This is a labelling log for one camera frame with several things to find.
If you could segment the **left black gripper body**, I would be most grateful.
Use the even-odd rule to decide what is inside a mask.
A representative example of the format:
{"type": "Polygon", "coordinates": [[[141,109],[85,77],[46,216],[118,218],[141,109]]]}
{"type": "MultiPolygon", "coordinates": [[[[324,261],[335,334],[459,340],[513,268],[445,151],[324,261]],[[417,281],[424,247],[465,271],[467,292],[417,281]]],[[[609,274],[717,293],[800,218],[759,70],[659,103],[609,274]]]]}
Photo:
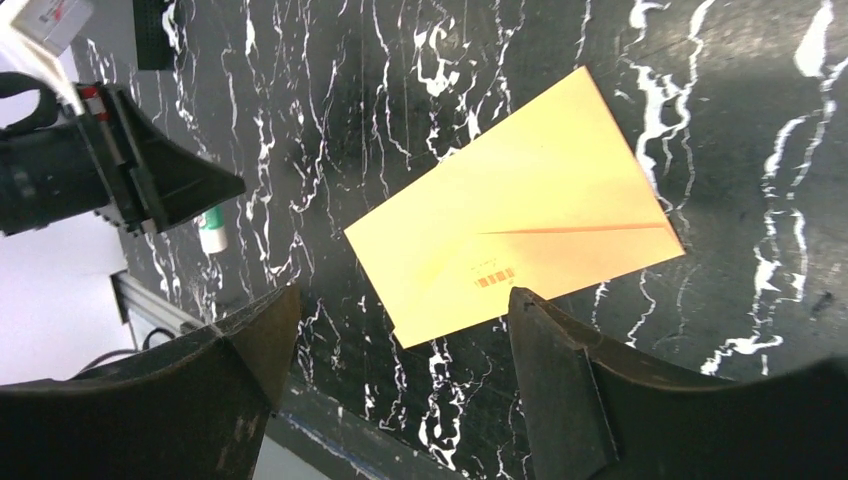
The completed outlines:
{"type": "Polygon", "coordinates": [[[27,117],[1,130],[1,233],[12,236],[92,212],[128,233],[159,230],[159,195],[143,145],[159,132],[121,85],[75,83],[82,109],[43,82],[4,82],[2,98],[34,91],[27,117]]]}

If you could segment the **orange envelope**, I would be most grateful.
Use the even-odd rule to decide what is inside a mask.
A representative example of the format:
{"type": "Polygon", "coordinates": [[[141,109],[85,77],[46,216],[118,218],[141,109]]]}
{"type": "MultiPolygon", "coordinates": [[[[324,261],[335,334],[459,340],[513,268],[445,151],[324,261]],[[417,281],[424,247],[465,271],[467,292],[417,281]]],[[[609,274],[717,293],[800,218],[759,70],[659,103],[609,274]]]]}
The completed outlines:
{"type": "Polygon", "coordinates": [[[586,68],[349,226],[410,348],[679,257],[654,187],[586,68]]]}

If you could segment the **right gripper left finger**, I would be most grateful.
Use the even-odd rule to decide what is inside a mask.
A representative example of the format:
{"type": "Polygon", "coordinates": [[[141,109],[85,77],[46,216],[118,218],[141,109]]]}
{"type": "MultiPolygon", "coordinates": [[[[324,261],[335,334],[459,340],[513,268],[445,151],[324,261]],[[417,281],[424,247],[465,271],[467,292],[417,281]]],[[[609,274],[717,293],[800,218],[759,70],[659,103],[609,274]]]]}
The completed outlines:
{"type": "Polygon", "coordinates": [[[68,380],[1,389],[5,479],[249,479],[281,407],[301,294],[289,286],[68,380]]]}

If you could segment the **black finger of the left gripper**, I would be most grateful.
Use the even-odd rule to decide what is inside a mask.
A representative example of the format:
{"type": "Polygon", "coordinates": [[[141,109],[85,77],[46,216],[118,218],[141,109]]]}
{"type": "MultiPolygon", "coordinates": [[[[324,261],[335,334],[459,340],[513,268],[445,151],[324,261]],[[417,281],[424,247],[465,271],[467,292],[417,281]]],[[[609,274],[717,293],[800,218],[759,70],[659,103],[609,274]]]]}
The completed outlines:
{"type": "Polygon", "coordinates": [[[144,231],[170,230],[246,191],[241,177],[170,140],[125,87],[111,85],[109,100],[136,162],[143,219],[152,222],[144,231]]]}

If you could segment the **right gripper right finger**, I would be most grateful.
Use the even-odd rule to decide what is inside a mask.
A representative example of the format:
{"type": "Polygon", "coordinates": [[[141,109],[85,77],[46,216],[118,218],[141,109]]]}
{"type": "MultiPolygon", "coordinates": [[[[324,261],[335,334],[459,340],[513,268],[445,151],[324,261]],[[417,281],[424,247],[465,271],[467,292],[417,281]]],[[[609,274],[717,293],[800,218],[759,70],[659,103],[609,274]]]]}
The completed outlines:
{"type": "Polygon", "coordinates": [[[511,350],[539,479],[843,479],[847,361],[753,382],[616,341],[526,288],[511,350]]]}

